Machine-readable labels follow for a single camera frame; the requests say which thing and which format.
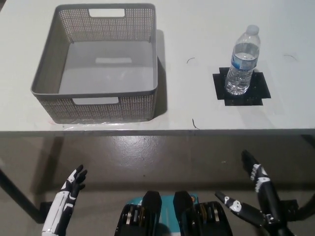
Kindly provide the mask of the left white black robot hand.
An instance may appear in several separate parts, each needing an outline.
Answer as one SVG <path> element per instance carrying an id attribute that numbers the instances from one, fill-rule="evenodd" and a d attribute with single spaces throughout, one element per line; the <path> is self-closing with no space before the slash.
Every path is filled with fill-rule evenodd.
<path id="1" fill-rule="evenodd" d="M 66 179 L 51 204 L 42 228 L 42 236 L 66 235 L 79 192 L 85 188 L 87 172 L 84 166 L 80 165 Z"/>

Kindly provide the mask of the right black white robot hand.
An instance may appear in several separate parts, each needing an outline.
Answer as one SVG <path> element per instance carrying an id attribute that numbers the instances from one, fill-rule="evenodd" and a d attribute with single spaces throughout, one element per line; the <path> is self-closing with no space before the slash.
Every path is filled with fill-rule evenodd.
<path id="1" fill-rule="evenodd" d="M 220 191 L 215 196 L 237 217 L 257 227 L 266 225 L 286 225 L 280 198 L 275 187 L 254 156 L 247 150 L 242 151 L 243 168 L 254 183 L 260 209 L 236 200 Z"/>

